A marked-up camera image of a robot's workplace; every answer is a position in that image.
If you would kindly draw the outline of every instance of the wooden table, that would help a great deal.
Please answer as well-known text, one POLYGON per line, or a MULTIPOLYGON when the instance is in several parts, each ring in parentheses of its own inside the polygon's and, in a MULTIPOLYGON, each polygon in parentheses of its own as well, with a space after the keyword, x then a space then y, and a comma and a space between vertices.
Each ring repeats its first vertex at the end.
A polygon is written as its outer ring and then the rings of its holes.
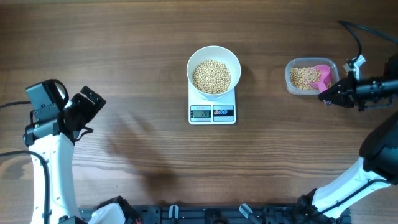
MULTIPOLYGON (((88 85, 107 100, 89 125, 94 133, 75 147, 80 207, 117 195, 133 205, 292 203, 349 168, 363 139, 397 107, 359 113, 291 95, 285 66, 326 57, 344 77, 342 65, 358 48, 336 21, 398 37, 397 6, 310 0, 1 6, 0 104, 28 100, 25 88, 49 78, 61 80, 70 95, 88 85), (206 45, 224 46, 241 62, 236 125, 188 123, 185 68, 206 45)), ((356 32, 367 59, 363 72, 382 75, 397 47, 356 32)), ((26 149, 30 110, 0 110, 0 152, 26 149)), ((0 223, 29 223, 31 158, 1 158, 0 177, 0 223)), ((395 187, 371 194, 351 207, 353 223, 395 223, 397 200, 395 187)))

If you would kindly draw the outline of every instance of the clear plastic container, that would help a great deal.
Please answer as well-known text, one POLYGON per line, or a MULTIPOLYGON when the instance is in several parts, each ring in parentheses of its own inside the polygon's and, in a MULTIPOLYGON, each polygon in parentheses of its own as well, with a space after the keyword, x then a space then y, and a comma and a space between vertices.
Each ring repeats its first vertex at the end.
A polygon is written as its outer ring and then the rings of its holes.
POLYGON ((331 83, 335 84, 340 80, 338 76, 338 70, 336 64, 327 58, 297 58, 289 62, 285 69, 287 91, 295 95, 318 95, 319 90, 302 90, 293 86, 292 80, 290 79, 291 68, 304 68, 314 67, 316 65, 327 65, 330 67, 332 75, 331 83))

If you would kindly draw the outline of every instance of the wooden tabletop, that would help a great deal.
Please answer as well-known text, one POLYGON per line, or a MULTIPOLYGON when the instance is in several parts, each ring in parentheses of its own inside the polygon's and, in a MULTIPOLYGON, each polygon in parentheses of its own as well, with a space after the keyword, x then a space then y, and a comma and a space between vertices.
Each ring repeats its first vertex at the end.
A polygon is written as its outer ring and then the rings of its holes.
MULTIPOLYGON (((0 104, 56 78, 71 96, 87 85, 106 99, 94 133, 76 144, 79 207, 122 195, 133 205, 292 203, 330 183, 398 107, 326 107, 287 92, 285 66, 325 57, 338 66, 358 52, 339 19, 398 37, 397 1, 132 1, 0 6, 0 104), (186 65, 207 45, 234 52, 238 122, 188 123, 186 65)), ((356 30, 366 76, 381 76, 396 45, 356 30)), ((22 141, 30 105, 0 110, 0 152, 22 141)), ((0 159, 0 223, 29 223, 31 158, 0 159)), ((396 223, 398 189, 353 205, 353 223, 396 223)))

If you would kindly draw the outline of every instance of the scale control panel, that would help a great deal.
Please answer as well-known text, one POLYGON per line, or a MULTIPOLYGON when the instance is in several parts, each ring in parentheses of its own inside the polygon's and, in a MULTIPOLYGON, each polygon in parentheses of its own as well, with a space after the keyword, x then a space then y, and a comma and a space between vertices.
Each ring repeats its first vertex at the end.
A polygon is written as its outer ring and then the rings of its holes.
POLYGON ((192 105, 191 122, 231 123, 235 121, 234 105, 192 105))

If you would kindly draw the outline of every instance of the pile of beans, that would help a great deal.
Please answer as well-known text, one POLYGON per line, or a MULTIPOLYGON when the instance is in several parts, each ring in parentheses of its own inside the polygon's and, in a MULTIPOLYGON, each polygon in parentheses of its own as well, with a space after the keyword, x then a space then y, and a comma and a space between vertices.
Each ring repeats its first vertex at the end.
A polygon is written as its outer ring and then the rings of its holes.
POLYGON ((302 90, 314 90, 308 83, 316 83, 320 81, 321 71, 315 68, 291 68, 290 79, 294 87, 302 90))
POLYGON ((231 84, 228 68, 216 60, 199 63, 192 72, 192 78, 193 85, 198 90, 209 94, 225 93, 231 84))

